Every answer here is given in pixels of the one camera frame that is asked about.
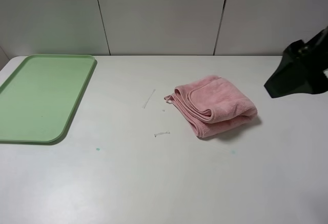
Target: black object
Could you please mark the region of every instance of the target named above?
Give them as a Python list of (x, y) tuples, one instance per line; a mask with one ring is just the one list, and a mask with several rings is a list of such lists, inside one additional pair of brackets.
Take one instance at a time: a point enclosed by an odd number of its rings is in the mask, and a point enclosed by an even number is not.
[(264, 87), (272, 98), (293, 93), (319, 94), (328, 91), (328, 27), (306, 44), (291, 43), (283, 52), (279, 67)]

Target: table surface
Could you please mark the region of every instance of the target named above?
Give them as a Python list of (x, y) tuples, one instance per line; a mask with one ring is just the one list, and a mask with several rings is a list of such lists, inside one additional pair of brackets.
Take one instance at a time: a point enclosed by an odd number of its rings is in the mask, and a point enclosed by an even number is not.
[[(328, 93), (271, 99), (263, 84), (280, 57), (96, 59), (63, 141), (0, 145), (1, 223), (327, 223)], [(235, 84), (259, 119), (195, 137), (163, 97), (209, 74)]]

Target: green tray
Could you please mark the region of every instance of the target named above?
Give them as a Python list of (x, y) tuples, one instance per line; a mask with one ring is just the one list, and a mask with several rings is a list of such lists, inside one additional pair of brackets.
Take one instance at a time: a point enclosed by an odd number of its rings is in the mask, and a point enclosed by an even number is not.
[(96, 64), (88, 55), (25, 58), (0, 87), (0, 143), (61, 141)]

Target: folded towel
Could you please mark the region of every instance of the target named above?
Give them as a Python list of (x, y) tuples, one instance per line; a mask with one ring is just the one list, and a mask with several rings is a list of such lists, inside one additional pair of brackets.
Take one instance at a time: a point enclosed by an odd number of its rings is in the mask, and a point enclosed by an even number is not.
[(215, 75), (178, 86), (164, 99), (174, 104), (200, 138), (236, 128), (257, 116), (252, 101), (228, 80)]

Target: white wall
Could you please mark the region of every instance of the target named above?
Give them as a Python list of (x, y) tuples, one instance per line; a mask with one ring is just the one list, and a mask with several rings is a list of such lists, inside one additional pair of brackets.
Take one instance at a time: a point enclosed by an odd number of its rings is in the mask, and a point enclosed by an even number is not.
[[(0, 46), (9, 58), (212, 55), (223, 1), (99, 0), (103, 25), (98, 0), (0, 0)], [(215, 54), (280, 55), (327, 26), (327, 1), (227, 0)]]
[(216, 55), (280, 55), (328, 25), (328, 0), (227, 0)]

